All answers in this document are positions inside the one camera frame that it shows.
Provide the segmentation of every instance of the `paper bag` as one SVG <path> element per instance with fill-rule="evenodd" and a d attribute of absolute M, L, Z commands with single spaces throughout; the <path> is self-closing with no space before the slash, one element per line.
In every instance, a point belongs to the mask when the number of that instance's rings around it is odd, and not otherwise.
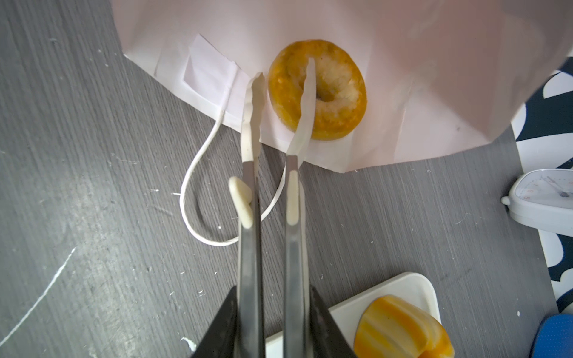
<path fill-rule="evenodd" d="M 305 160 L 336 172 L 492 142 L 573 42 L 570 0 L 112 0 L 125 55 L 177 97 L 240 129 L 245 88 L 292 42 L 344 49 L 366 83 L 362 122 L 312 140 Z M 240 67 L 230 77 L 232 62 Z M 293 133 L 268 101 L 261 142 Z"/>

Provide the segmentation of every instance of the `white tray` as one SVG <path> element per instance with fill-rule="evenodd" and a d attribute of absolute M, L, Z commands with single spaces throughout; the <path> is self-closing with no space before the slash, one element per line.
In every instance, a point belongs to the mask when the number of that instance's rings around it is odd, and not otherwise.
<path fill-rule="evenodd" d="M 354 346 L 354 335 L 362 313 L 374 300 L 387 294 L 402 298 L 442 322 L 439 317 L 438 298 L 430 280 L 419 273 L 405 272 L 330 307 L 330 314 L 348 345 Z M 266 339 L 266 356 L 282 358 L 282 331 Z"/>

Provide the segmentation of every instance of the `orange donut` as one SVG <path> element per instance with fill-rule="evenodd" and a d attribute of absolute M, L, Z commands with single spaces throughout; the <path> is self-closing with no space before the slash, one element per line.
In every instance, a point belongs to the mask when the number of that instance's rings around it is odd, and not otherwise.
<path fill-rule="evenodd" d="M 434 317 L 388 295 L 375 300 L 362 314 L 354 352 L 358 358 L 452 358 L 454 347 Z"/>
<path fill-rule="evenodd" d="M 316 63 L 316 111 L 312 138 L 333 140 L 352 132 L 366 111 L 366 86 L 360 70 L 340 47 L 324 40 L 293 42 L 269 69 L 269 95 L 281 121 L 295 131 L 308 59 Z"/>

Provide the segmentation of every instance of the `black and white fabric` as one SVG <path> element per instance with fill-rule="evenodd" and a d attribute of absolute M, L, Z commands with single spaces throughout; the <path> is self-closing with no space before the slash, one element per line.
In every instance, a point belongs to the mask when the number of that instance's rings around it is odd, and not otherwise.
<path fill-rule="evenodd" d="M 512 121 L 524 172 L 573 168 L 573 51 Z M 559 312 L 573 313 L 573 238 L 539 230 Z"/>

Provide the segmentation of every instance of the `white plastic tip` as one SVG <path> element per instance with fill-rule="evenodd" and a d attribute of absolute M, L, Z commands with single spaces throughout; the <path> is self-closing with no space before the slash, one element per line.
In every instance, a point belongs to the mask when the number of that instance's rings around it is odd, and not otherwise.
<path fill-rule="evenodd" d="M 241 179 L 232 176 L 229 178 L 229 192 L 231 193 L 231 198 L 235 205 L 235 210 L 237 210 L 237 216 L 241 221 L 241 225 L 246 229 L 251 228 L 254 223 L 253 211 L 249 205 L 251 200 L 253 200 L 251 189 Z"/>
<path fill-rule="evenodd" d="M 296 170 L 291 170 L 288 174 L 286 193 L 286 222 L 292 226 L 296 225 L 300 219 L 299 172 Z"/>

